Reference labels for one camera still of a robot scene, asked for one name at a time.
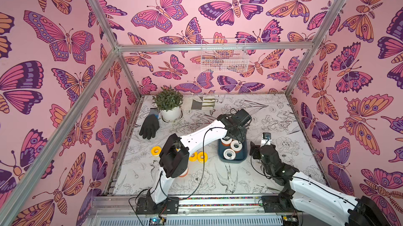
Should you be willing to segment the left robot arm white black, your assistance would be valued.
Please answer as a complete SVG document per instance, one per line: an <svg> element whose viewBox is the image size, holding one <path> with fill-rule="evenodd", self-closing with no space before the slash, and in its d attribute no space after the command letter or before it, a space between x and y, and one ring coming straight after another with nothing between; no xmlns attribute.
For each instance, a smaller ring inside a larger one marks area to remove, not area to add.
<svg viewBox="0 0 403 226"><path fill-rule="evenodd" d="M225 137L243 142L250 121L250 114L240 109L235 114L221 114L211 124L189 135L170 135L160 152L160 172L148 194L149 200L156 205L165 202L175 178L186 171L190 156L204 146Z"/></svg>

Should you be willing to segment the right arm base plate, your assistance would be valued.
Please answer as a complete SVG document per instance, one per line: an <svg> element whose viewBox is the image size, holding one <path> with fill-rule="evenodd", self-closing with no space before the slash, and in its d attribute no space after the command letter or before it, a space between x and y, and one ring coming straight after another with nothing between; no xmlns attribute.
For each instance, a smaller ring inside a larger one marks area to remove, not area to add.
<svg viewBox="0 0 403 226"><path fill-rule="evenodd" d="M294 212L295 208L289 198L283 196L262 196L261 201L265 213L269 212Z"/></svg>

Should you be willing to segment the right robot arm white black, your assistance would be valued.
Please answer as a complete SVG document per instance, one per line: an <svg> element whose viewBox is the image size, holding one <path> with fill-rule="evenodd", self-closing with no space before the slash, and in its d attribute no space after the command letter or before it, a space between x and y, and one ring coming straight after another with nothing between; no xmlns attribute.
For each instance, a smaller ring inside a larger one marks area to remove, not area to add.
<svg viewBox="0 0 403 226"><path fill-rule="evenodd" d="M275 145L250 144L250 156L260 160L263 175L282 190L275 196L263 196L266 212L307 213L330 226L388 226L389 222L373 200L356 198L336 191L281 161Z"/></svg>

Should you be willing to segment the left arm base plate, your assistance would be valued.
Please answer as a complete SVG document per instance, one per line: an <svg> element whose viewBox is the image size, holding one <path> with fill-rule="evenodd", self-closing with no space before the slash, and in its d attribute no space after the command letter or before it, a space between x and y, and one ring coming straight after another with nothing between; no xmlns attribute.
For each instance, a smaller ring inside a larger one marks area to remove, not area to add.
<svg viewBox="0 0 403 226"><path fill-rule="evenodd" d="M156 204L151 197L139 198L136 206L136 214L177 214L179 201L167 198Z"/></svg>

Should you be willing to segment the small yellow white tape roll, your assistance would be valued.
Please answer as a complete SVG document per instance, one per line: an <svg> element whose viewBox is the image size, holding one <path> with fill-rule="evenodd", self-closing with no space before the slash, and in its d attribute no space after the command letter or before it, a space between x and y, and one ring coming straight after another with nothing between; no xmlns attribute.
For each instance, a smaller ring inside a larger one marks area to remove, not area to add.
<svg viewBox="0 0 403 226"><path fill-rule="evenodd" d="M196 161L198 161L198 153L195 152L195 153L193 153L192 155L190 155L189 161L190 161L190 162L196 162Z"/></svg>

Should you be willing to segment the orange rim white tape roll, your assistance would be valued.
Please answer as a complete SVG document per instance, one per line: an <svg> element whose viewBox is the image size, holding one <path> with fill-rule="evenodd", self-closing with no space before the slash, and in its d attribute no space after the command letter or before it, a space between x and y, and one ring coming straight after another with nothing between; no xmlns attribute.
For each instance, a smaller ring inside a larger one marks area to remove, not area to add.
<svg viewBox="0 0 403 226"><path fill-rule="evenodd" d="M180 177L183 178L188 174L188 168L182 173L180 174Z"/></svg>

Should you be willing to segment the teal plastic storage box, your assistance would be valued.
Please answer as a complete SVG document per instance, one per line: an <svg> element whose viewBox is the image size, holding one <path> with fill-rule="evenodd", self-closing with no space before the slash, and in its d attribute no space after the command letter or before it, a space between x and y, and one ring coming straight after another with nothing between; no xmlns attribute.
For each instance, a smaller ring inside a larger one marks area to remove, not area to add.
<svg viewBox="0 0 403 226"><path fill-rule="evenodd" d="M243 142L233 139L218 140L217 154L224 163L239 164L248 156L247 140L244 139Z"/></svg>

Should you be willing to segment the white tape roll front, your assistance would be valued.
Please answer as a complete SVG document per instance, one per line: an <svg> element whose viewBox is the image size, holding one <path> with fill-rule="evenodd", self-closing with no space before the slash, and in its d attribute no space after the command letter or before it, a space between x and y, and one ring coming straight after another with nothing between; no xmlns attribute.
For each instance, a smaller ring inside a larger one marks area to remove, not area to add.
<svg viewBox="0 0 403 226"><path fill-rule="evenodd" d="M236 158L236 153L231 148L227 148L224 150L223 156L225 160L233 161Z"/></svg>

